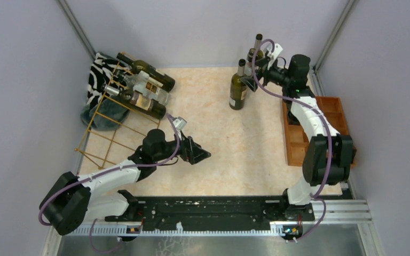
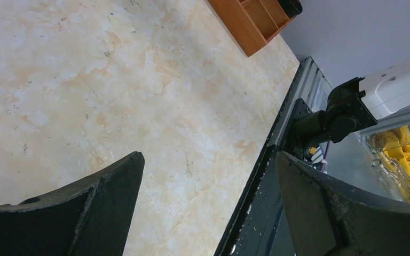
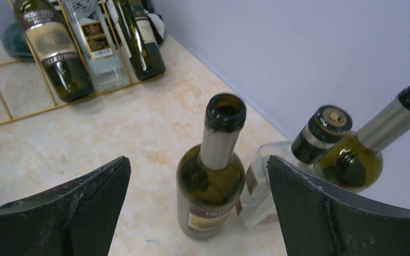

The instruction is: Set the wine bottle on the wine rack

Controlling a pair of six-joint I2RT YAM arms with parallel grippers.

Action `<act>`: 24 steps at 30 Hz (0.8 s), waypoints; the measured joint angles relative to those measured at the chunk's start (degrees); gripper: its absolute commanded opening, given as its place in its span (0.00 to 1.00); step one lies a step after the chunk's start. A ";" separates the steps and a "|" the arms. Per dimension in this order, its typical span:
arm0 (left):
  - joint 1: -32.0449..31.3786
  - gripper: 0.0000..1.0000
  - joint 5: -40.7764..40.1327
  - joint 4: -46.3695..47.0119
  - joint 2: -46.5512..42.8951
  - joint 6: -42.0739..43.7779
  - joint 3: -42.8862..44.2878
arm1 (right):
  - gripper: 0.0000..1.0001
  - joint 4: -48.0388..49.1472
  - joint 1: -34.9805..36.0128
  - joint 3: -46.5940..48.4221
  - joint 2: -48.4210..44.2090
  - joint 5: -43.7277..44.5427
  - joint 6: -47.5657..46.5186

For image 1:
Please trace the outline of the clear glass liquor bottle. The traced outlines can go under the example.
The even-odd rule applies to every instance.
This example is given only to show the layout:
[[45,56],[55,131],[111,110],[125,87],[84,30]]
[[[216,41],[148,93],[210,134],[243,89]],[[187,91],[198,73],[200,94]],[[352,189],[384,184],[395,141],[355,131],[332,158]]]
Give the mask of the clear glass liquor bottle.
[[169,103],[170,94],[160,88],[162,85],[160,82],[151,78],[150,75],[144,71],[139,74],[129,75],[119,70],[114,75],[114,81],[122,84],[125,89],[137,91],[143,96],[153,99],[164,106]]

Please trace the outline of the dark green wine bottle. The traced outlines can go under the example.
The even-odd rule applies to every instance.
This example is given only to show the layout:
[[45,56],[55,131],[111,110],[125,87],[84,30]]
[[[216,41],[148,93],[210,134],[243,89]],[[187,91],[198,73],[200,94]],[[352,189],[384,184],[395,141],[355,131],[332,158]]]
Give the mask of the dark green wine bottle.
[[156,69],[146,61],[131,59],[123,52],[118,53],[116,58],[123,61],[128,67],[130,67],[133,74],[139,74],[141,71],[147,73],[150,78],[153,78],[161,84],[159,85],[159,88],[167,92],[170,92],[175,86],[176,81],[172,77]]

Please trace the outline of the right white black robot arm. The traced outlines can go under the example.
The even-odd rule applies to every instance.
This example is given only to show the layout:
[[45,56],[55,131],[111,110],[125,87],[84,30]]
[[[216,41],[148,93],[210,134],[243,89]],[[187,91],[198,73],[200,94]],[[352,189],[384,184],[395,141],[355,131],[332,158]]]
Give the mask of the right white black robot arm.
[[333,128],[307,86],[310,58],[296,54],[288,68],[280,68],[277,63],[268,54],[250,49],[247,64],[254,73],[245,83],[253,91],[257,89],[256,78],[263,79],[264,85],[271,82],[281,86],[288,121],[300,125],[309,141],[302,164],[303,176],[284,191],[286,201],[279,205],[280,215],[292,220],[300,213],[300,205],[309,204],[324,185],[348,180],[356,150],[349,135]]

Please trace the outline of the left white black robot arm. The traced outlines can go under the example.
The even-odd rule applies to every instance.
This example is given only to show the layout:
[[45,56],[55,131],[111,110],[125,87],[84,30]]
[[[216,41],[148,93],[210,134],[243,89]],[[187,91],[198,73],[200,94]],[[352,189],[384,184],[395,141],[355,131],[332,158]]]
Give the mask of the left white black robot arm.
[[95,219],[135,219],[139,213],[136,199],[127,191],[108,195],[109,191],[148,178],[158,166],[175,157],[191,165],[211,157],[192,137],[176,131],[174,138],[167,141],[162,130],[152,129],[120,164],[82,176],[63,173],[39,206],[39,222],[54,227],[59,235],[67,235]]

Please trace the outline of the olive green wine bottle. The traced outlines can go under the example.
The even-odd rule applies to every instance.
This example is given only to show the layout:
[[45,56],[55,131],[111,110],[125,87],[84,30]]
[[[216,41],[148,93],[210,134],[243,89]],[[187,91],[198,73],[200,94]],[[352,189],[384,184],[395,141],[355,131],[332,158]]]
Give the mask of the olive green wine bottle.
[[247,86],[242,79],[245,77],[246,60],[240,59],[238,69],[231,78],[229,106],[234,110],[244,107],[247,94]]

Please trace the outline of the dark labelled wine bottle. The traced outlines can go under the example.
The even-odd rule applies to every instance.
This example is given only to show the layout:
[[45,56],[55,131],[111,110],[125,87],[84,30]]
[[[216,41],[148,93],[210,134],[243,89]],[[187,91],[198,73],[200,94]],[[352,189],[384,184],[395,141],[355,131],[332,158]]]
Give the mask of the dark labelled wine bottle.
[[144,96],[142,93],[130,89],[119,90],[110,85],[104,85],[102,89],[113,96],[116,101],[130,109],[137,110],[156,119],[162,119],[166,115],[167,110],[164,105]]

